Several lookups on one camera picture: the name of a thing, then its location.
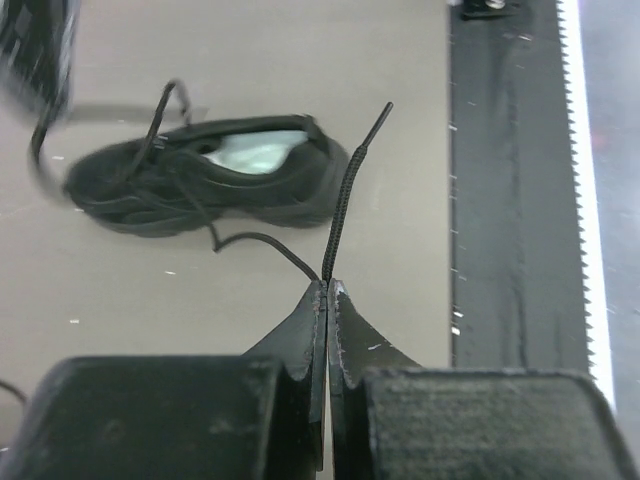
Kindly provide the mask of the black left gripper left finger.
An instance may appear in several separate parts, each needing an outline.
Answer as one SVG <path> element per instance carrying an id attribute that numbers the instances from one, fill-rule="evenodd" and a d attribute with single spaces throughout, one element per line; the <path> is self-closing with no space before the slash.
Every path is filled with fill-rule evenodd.
<path id="1" fill-rule="evenodd" d="M 5 479 L 312 479 L 324 463 L 327 288 L 240 355 L 93 356 L 39 383 Z"/>

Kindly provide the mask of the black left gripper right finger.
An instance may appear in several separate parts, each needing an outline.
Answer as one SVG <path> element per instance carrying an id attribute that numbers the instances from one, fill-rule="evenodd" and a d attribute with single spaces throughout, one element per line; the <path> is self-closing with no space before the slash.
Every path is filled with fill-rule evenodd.
<path id="1" fill-rule="evenodd" d="M 426 369 L 327 289 L 338 479 L 635 479 L 604 396 L 569 371 Z"/>

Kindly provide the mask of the black shoe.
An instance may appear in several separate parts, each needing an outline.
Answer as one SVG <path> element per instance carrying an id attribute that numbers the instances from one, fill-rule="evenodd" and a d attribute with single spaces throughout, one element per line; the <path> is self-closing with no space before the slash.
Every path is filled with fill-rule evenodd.
<path id="1" fill-rule="evenodd" d="M 269 173 L 241 173 L 221 154 L 240 139 L 266 144 L 292 135 Z M 70 170 L 64 190 L 96 222 L 119 233 L 174 236 L 234 212 L 285 228 L 328 222 L 348 153 L 310 116 L 206 121 L 157 136 L 141 164 L 142 139 L 94 151 Z"/>

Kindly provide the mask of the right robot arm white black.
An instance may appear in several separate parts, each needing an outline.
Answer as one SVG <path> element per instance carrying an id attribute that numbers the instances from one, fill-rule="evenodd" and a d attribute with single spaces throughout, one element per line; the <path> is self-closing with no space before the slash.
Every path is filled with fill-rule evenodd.
<path id="1" fill-rule="evenodd" d="M 80 3 L 6 0 L 1 3 L 1 88 L 24 114 L 65 114 Z"/>

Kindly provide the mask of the black base plate strip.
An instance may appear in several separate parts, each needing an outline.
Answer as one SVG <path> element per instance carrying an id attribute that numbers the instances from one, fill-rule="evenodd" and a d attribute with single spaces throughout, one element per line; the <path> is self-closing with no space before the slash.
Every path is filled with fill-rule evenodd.
<path id="1" fill-rule="evenodd" d="M 453 361 L 588 369 L 557 7 L 451 11 Z"/>

